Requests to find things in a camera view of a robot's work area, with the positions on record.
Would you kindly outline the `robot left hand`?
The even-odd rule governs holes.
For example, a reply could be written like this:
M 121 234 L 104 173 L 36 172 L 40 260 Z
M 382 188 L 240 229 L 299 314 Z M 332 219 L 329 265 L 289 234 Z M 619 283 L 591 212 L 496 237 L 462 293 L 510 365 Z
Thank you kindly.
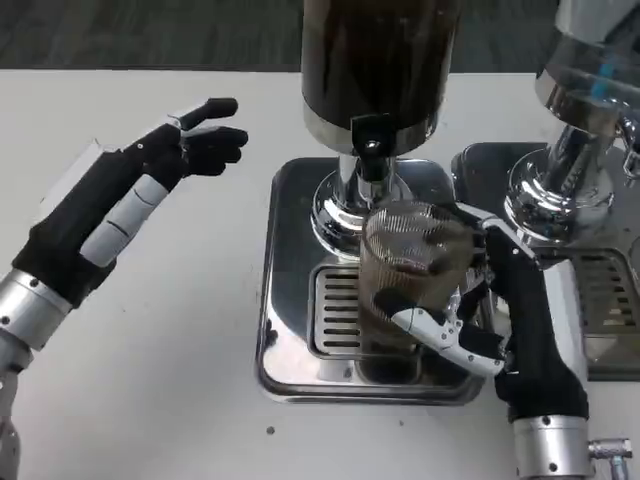
M 209 98 L 170 115 L 130 144 L 102 151 L 29 231 L 14 268 L 77 308 L 115 268 L 142 224 L 184 179 L 221 175 L 248 134 L 206 121 L 236 114 L 235 98 Z

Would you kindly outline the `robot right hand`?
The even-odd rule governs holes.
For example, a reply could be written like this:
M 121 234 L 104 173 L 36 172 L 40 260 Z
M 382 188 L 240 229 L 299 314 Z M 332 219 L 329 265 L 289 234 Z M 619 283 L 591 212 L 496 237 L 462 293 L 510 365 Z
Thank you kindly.
M 589 418 L 580 325 L 544 267 L 498 216 L 454 202 L 394 202 L 365 224 L 377 261 L 364 289 L 391 327 L 450 363 L 495 381 L 512 422 Z

